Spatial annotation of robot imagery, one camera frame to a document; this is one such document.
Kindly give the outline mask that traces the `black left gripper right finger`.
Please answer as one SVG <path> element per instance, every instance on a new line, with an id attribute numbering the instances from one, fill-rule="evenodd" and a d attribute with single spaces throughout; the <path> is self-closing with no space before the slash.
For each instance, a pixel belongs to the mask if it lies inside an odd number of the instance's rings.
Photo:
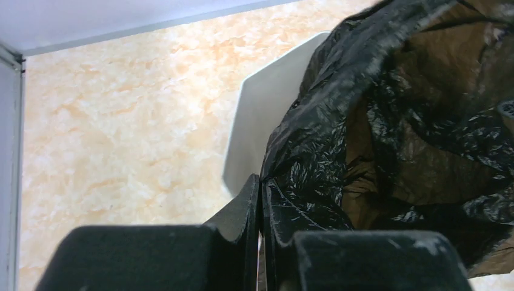
<path id="1" fill-rule="evenodd" d="M 470 290 L 450 242 L 425 231 L 325 229 L 261 184 L 267 290 Z"/>

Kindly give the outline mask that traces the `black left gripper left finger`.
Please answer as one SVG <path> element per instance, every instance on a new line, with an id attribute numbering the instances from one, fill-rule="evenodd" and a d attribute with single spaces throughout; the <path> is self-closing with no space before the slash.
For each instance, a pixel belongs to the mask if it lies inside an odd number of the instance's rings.
<path id="1" fill-rule="evenodd" d="M 82 226 L 38 290 L 256 290 L 259 177 L 203 224 Z"/>

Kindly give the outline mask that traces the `black plastic trash bag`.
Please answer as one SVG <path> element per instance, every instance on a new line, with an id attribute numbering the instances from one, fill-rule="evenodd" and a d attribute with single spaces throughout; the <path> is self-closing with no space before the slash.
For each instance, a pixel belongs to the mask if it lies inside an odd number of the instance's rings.
<path id="1" fill-rule="evenodd" d="M 513 2 L 379 1 L 312 54 L 261 180 L 315 229 L 428 230 L 513 270 Z"/>

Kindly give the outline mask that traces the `white translucent trash bin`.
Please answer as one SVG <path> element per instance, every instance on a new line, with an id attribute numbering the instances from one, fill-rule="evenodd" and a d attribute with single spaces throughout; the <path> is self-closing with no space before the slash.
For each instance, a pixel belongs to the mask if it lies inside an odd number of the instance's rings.
<path id="1" fill-rule="evenodd" d="M 242 81 L 221 176 L 232 197 L 248 176 L 260 173 L 269 137 L 296 99 L 313 52 L 329 34 L 313 35 Z"/>

